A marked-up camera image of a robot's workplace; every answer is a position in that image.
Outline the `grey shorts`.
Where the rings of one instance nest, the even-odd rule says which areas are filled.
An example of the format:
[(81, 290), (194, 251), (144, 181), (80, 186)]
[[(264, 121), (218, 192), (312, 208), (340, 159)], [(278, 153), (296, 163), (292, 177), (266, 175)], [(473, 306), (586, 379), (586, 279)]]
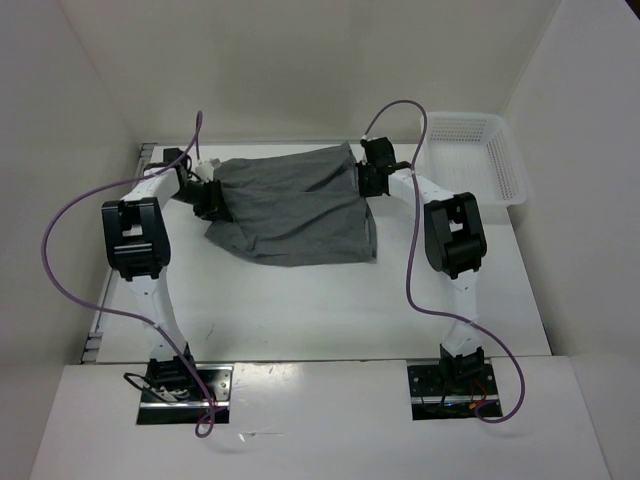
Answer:
[(215, 171), (231, 214), (206, 238), (244, 260), (296, 267), (371, 262), (376, 224), (359, 194), (347, 143), (261, 159), (234, 158)]

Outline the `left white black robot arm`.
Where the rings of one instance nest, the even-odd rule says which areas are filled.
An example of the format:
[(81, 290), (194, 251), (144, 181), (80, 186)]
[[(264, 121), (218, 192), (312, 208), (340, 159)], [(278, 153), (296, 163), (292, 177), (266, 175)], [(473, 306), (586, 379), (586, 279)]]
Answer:
[(192, 207), (205, 221), (230, 221), (220, 183), (205, 180), (193, 169), (186, 151), (168, 148), (160, 162), (144, 169), (145, 179), (119, 200), (102, 205), (101, 215), (109, 265), (136, 297), (151, 341), (146, 378), (157, 392), (185, 400), (196, 394), (200, 376), (171, 303), (167, 267), (169, 235), (162, 210), (174, 199)]

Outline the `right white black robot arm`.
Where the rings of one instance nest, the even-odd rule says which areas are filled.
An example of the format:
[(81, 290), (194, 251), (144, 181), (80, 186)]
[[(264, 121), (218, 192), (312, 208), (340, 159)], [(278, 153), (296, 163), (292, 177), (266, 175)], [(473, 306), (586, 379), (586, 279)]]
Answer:
[(444, 394), (460, 393), (482, 373), (485, 353), (478, 330), (476, 283), (487, 253), (476, 197), (454, 193), (396, 160), (386, 137), (360, 140), (364, 160), (357, 164), (363, 197), (388, 195), (418, 208), (426, 259), (449, 287), (451, 319), (439, 347), (438, 378)]

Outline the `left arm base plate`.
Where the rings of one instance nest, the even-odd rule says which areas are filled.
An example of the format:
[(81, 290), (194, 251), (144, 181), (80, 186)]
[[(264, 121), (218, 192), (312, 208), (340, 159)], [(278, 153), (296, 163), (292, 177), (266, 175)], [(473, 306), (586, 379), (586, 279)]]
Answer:
[[(234, 367), (231, 364), (201, 364), (197, 371), (214, 401), (214, 423), (228, 424)], [(150, 376), (125, 373), (124, 377), (140, 392), (137, 425), (193, 425), (203, 420), (208, 402), (198, 385), (168, 390), (149, 383)]]

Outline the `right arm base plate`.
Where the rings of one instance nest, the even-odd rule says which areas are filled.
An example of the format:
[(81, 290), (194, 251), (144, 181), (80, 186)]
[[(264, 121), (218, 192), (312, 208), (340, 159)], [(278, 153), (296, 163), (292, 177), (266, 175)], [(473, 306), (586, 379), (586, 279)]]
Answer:
[(480, 408), (482, 417), (503, 416), (494, 370), (486, 362), (474, 379), (446, 386), (437, 361), (407, 364), (408, 388), (414, 421), (467, 419)]

